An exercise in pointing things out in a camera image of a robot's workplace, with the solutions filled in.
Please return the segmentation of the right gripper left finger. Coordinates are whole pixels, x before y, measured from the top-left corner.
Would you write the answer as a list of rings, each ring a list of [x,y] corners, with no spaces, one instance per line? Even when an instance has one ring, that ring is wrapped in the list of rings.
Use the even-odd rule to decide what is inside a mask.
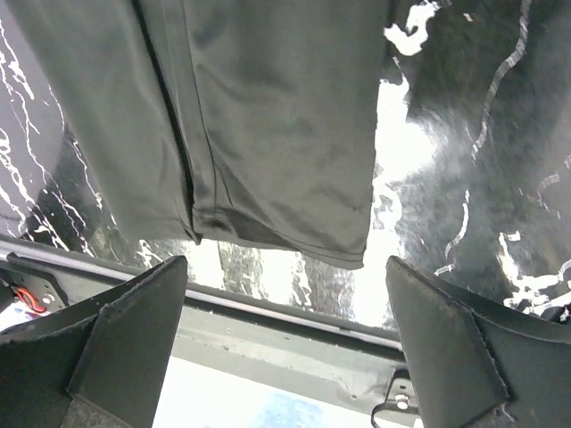
[[[3,427],[150,427],[184,305],[170,258],[1,334]]]

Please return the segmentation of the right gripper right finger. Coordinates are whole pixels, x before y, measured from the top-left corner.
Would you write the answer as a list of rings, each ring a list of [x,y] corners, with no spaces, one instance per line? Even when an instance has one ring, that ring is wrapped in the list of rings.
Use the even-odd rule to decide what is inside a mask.
[[[426,427],[568,427],[570,327],[392,256],[386,287]]]

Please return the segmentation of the black t shirt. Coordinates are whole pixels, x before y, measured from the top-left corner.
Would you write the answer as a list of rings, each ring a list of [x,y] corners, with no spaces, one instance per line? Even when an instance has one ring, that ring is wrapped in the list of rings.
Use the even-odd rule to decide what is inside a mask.
[[[387,1],[10,1],[120,230],[363,266]]]

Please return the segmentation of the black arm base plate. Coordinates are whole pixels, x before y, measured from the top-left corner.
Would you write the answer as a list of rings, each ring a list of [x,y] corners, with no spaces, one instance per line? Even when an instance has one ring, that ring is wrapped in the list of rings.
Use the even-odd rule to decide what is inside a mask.
[[[172,353],[227,375],[419,427],[396,333],[189,283]]]

